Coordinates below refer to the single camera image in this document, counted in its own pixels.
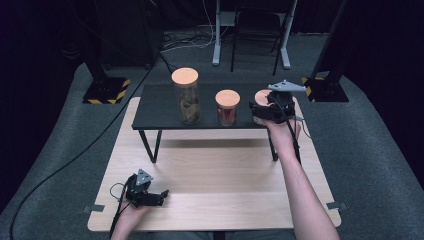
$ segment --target black table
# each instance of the black table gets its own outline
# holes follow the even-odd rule
[[[195,124],[188,125],[180,120],[173,83],[147,84],[141,94],[132,128],[139,131],[150,160],[152,163],[156,163],[162,130],[265,128],[253,122],[249,101],[254,101],[256,92],[267,89],[267,87],[268,84],[259,83],[199,83],[200,120]],[[219,123],[215,101],[215,95],[224,89],[234,90],[240,95],[236,123],[229,127],[224,127]],[[159,130],[154,154],[150,150],[145,130]],[[276,161],[278,157],[271,138],[269,138],[269,141],[273,160]]]

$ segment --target white cable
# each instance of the white cable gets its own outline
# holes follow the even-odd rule
[[[211,19],[209,18],[208,11],[206,10],[205,0],[202,0],[202,2],[203,2],[203,9],[205,10],[206,17],[208,18],[209,27],[211,28],[211,39],[209,40],[209,42],[208,42],[208,43],[205,43],[205,44],[202,44],[202,45],[197,45],[196,43],[194,43],[194,42],[192,42],[192,41],[188,41],[188,43],[191,43],[191,44],[192,44],[192,46],[190,45],[190,46],[180,46],[180,47],[174,47],[174,48],[170,48],[170,49],[167,49],[167,50],[163,50],[163,51],[161,51],[161,53],[168,52],[168,51],[175,50],[175,49],[179,49],[179,48],[187,48],[187,47],[205,48],[205,47],[207,47],[207,46],[209,46],[210,44],[212,44],[212,43],[214,43],[214,42],[215,42],[215,41],[213,40],[213,35],[214,35],[213,26],[212,26]]]

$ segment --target light wooden tabletop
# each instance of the light wooden tabletop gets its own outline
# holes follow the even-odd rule
[[[157,163],[153,164],[138,131],[132,129],[140,98],[131,99],[111,154],[88,228],[109,231],[118,202],[115,183],[125,183],[142,168],[154,179],[148,189],[170,190],[163,206],[155,207],[137,227],[141,231],[252,230],[293,228],[283,172],[272,161],[266,129],[165,130]],[[296,102],[296,115],[302,112]],[[155,146],[157,131],[146,131]],[[334,202],[313,142],[299,136],[302,166],[325,209]],[[119,196],[122,186],[112,193]],[[327,212],[335,226],[337,209]]]

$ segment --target jar lid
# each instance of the jar lid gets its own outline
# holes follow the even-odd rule
[[[271,90],[269,89],[262,89],[259,90],[256,94],[255,94],[255,101],[257,104],[262,105],[262,106],[268,106],[268,99],[266,98],[268,96],[268,94],[271,93]]]
[[[199,74],[193,68],[179,68],[172,73],[171,77],[177,86],[188,88],[196,83]]]
[[[216,94],[215,100],[221,108],[231,109],[240,102],[240,95],[236,91],[225,89]]]

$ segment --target gray floor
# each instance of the gray floor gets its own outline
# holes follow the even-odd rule
[[[200,84],[259,82],[267,86],[283,79],[301,84],[301,77],[311,73],[325,39],[322,35],[291,36],[288,51],[292,68],[284,70],[279,65],[276,76],[271,75],[273,58],[249,55],[238,55],[231,73],[229,43],[223,43],[218,67],[212,66],[213,44],[163,54],[170,64],[197,69]],[[1,239],[8,239],[13,213],[28,192],[70,161],[73,162],[42,184],[24,203],[16,218],[14,236],[16,239],[108,238],[107,233],[87,229],[89,214],[82,213],[82,208],[95,201],[125,103],[131,96],[140,95],[144,83],[165,83],[171,78],[162,59],[158,59],[150,72],[143,68],[112,68],[107,74],[131,79],[123,101],[115,105],[82,104],[91,76],[85,65],[79,67],[56,128],[1,214]],[[341,212],[342,224],[338,228],[341,238],[422,239],[424,195],[420,185],[365,94],[346,78],[341,84],[349,97],[348,103],[310,103],[306,95],[295,93],[333,196],[349,206]],[[131,237],[142,239],[143,236],[136,233]]]

